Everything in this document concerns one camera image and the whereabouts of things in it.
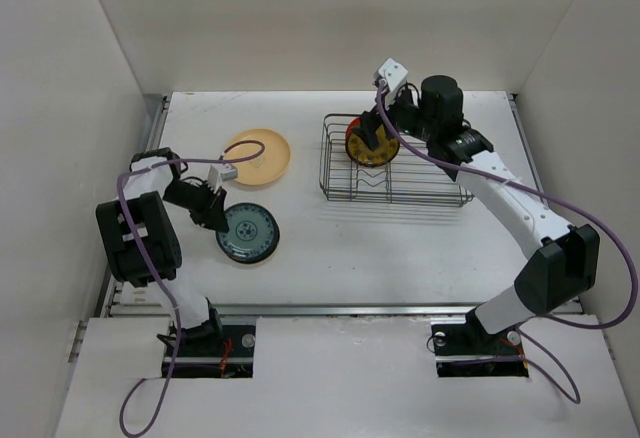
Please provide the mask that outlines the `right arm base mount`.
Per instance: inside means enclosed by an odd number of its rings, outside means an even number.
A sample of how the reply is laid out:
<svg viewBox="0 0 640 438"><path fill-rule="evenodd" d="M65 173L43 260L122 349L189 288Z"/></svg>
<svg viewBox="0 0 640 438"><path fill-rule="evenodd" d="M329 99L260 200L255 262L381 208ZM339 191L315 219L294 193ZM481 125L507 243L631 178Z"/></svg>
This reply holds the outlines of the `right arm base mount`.
<svg viewBox="0 0 640 438"><path fill-rule="evenodd" d="M427 348L439 378L528 378L521 334L514 328L478 341L465 323L432 322Z"/></svg>

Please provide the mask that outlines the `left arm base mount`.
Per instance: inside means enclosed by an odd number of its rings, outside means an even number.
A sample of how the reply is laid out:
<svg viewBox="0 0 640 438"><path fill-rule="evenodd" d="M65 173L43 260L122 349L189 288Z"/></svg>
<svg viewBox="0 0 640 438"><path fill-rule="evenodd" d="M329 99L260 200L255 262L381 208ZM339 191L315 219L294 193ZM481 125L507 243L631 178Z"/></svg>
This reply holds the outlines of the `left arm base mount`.
<svg viewBox="0 0 640 438"><path fill-rule="evenodd" d="M221 331L189 329L177 341L174 326L158 334L165 352L161 373L173 365L173 378L245 379L253 377L257 327L255 320L232 317L222 321Z"/></svg>

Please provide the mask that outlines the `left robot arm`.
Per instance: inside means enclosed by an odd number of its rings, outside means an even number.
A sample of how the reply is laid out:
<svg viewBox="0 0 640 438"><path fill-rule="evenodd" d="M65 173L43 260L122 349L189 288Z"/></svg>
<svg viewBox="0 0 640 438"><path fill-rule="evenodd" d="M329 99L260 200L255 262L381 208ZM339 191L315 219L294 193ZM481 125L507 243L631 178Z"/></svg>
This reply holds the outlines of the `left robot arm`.
<svg viewBox="0 0 640 438"><path fill-rule="evenodd" d="M185 169L169 148L138 153L117 181L117 197L95 214L112 276L157 300L174 320L176 342L209 355L223 345L222 324L209 299L178 275L182 250L165 205L185 210L198 227L227 232L226 192L183 180Z"/></svg>

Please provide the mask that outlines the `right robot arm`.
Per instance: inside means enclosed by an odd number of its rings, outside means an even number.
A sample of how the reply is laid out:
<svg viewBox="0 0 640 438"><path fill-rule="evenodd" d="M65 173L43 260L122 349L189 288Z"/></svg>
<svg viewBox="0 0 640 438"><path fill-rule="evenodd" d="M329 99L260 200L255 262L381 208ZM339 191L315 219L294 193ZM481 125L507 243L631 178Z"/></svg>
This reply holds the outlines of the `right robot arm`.
<svg viewBox="0 0 640 438"><path fill-rule="evenodd" d="M470 192L519 245L526 263L514 282L476 306L457 330L463 344L477 352L495 345L500 334L546 315L595 284L600 237L590 225L577 227L550 210L536 191L503 163L493 144L465 120L464 94L455 79L424 79L418 94L406 82L377 77L376 105L362 115L365 143L379 146L373 127L390 137L411 136L425 143L410 151L436 165Z"/></svg>

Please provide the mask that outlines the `yellow patterned plate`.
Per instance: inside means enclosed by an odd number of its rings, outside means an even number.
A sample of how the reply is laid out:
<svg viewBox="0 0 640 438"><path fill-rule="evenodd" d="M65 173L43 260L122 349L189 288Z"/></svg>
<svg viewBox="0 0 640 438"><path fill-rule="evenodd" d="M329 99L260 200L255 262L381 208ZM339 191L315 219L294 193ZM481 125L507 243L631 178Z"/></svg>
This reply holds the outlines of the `yellow patterned plate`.
<svg viewBox="0 0 640 438"><path fill-rule="evenodd" d="M378 128L377 136L381 144L378 150L369 150L364 144L358 142L345 143L345 152L349 159L367 168L382 167L390 163L399 152L399 141L393 137L388 138L383 126Z"/></svg>

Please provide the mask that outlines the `large beige plate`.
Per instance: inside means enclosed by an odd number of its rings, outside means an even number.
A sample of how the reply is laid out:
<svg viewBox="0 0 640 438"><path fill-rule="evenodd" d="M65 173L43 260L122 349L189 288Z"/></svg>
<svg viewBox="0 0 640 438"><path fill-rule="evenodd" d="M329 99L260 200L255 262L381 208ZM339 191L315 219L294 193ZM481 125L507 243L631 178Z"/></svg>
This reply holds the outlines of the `large beige plate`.
<svg viewBox="0 0 640 438"><path fill-rule="evenodd" d="M224 147L227 160L246 157L256 153L259 146L245 144L245 141L258 141L264 145L264 151L256 158L235 163L238 176L236 185L260 187L277 181L287 170L291 159L289 142L278 132L268 128L254 128L240 132Z"/></svg>

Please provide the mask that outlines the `teal patterned plate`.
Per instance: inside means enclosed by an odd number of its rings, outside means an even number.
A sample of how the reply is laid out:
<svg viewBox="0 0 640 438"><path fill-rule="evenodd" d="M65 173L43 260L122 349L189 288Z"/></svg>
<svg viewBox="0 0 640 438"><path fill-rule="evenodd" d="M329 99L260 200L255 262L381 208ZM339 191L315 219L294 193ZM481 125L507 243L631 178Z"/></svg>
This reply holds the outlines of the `teal patterned plate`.
<svg viewBox="0 0 640 438"><path fill-rule="evenodd" d="M224 212L229 230L217 232L220 250L232 261L245 265L268 259L277 249L280 229L272 213L263 206L243 202Z"/></svg>

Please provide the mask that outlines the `orange plate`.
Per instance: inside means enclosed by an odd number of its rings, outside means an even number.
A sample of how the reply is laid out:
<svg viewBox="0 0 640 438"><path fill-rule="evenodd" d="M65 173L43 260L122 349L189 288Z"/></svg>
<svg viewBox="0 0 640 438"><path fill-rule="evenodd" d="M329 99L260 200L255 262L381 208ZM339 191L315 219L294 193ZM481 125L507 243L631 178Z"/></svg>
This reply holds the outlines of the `orange plate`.
<svg viewBox="0 0 640 438"><path fill-rule="evenodd" d="M345 132L345 143L358 142L364 144L366 141L365 132L361 126L361 118L354 118L348 125Z"/></svg>

